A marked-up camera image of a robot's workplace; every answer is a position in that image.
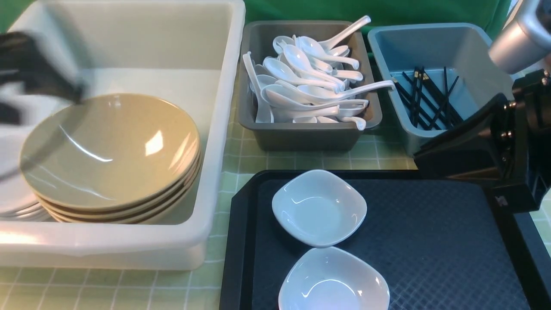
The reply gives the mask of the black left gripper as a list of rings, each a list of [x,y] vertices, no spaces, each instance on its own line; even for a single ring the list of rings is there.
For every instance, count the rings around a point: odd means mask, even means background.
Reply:
[[[55,68],[30,33],[1,34],[0,69],[1,88],[21,83],[24,95],[59,97],[73,105],[84,101],[84,82],[72,82]]]

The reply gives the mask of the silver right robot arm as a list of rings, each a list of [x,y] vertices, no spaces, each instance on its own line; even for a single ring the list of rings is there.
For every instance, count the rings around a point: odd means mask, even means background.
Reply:
[[[550,2],[524,0],[489,49],[490,59],[516,73],[550,54]],[[476,113],[414,155],[427,179],[455,179],[489,190],[511,213],[536,211],[550,190],[550,70],[515,80],[513,99],[496,94]]]

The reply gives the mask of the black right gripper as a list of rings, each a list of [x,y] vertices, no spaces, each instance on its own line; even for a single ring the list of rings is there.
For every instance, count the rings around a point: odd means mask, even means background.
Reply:
[[[551,182],[550,72],[516,79],[512,94],[422,145],[414,161],[423,178],[478,184],[513,213],[539,210]]]

